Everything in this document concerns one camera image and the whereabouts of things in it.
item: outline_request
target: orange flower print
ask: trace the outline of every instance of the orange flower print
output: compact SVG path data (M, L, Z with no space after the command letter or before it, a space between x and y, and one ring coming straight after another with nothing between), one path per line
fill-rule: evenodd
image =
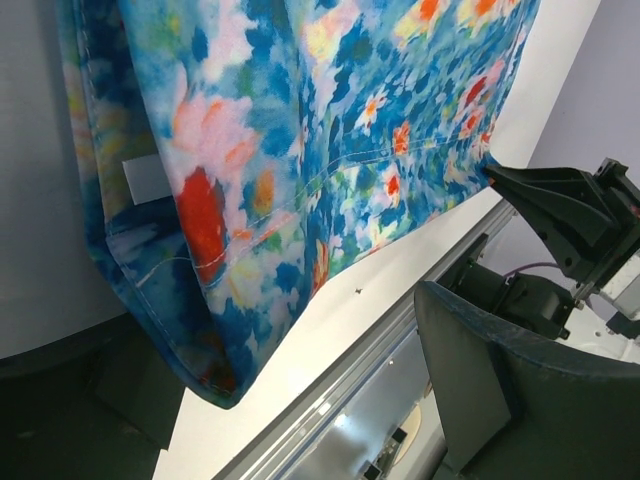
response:
M481 17L485 13L489 12L495 3L496 0L478 0L478 3L476 3L476 15Z
M422 0L420 4L420 18L428 22L430 21L438 9L438 0Z
M476 108L471 112L469 118L467 118L460 129L459 138L467 138L469 137L475 130L478 122L484 118L485 109L484 107Z
M271 170L265 170L256 180L253 208L260 216L268 215L273 208L274 178Z
M409 153L409 121L405 120L402 126L393 130L393 153L405 155Z
M202 167L184 182L176 197L176 208L189 249L203 283L211 282L224 264L227 229L222 212L224 194L216 183L211 186Z
M386 103L387 93L382 89L374 95L369 95L364 110L356 120L355 128L362 128L365 135L369 135L371 133L371 126L376 123L376 119L378 118L378 110L386 105Z
M329 246L316 240L316 250L318 258L313 265L313 287L311 288L311 296L315 295L320 287L327 283L329 279Z

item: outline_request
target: white surface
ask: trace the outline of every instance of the white surface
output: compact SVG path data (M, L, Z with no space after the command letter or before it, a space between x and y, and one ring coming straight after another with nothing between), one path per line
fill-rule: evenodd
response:
M416 405L411 413L404 421L400 428L403 432L407 434L402 445L400 445L400 449L398 450L398 454L393 462L394 465L397 465L402 461L405 457L409 449L413 446L416 438L418 437L418 431L422 426L422 409L420 408L420 404Z
M629 285L640 276L640 256L636 252L627 262L618 270L609 283L602 287L601 293L611 299L615 300L622 292L624 292Z
M549 117L599 0L543 0L492 140L524 167ZM186 392L154 480L209 480L356 341L499 200L485 191L332 279L235 408ZM355 289L362 289L356 294Z
M417 408L420 430L405 456L389 472L388 480L425 478L447 448L433 391L418 403Z
M571 334L567 340L558 339L558 343L601 357L640 363L640 346L610 331L604 320L589 307L573 310L565 328Z
M89 258L52 0L0 0L0 358L125 312Z
M171 186L160 155L132 158L124 162L122 167L134 204L171 196Z

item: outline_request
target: gray wall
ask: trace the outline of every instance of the gray wall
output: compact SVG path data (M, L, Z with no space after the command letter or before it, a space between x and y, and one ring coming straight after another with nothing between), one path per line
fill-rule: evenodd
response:
M52 0L0 1L0 358L124 311L85 250Z
M580 47L531 159L531 167L571 166L595 172L605 157L629 166L640 185L640 18L638 0L604 0ZM485 262L506 273L553 261L521 219L505 229ZM571 285L552 269L535 269ZM608 314L597 302L598 311Z

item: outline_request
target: white label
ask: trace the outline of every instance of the white label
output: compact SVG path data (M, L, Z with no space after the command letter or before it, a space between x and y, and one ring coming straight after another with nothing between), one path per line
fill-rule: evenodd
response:
M171 187L160 155L132 158L122 165L135 205L171 196Z

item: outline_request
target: blue floral cloth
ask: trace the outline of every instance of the blue floral cloth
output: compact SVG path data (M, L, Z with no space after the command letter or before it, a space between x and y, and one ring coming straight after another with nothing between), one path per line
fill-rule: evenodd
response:
M58 6L91 255L227 408L328 279L487 185L538 0ZM154 152L173 197L134 205Z

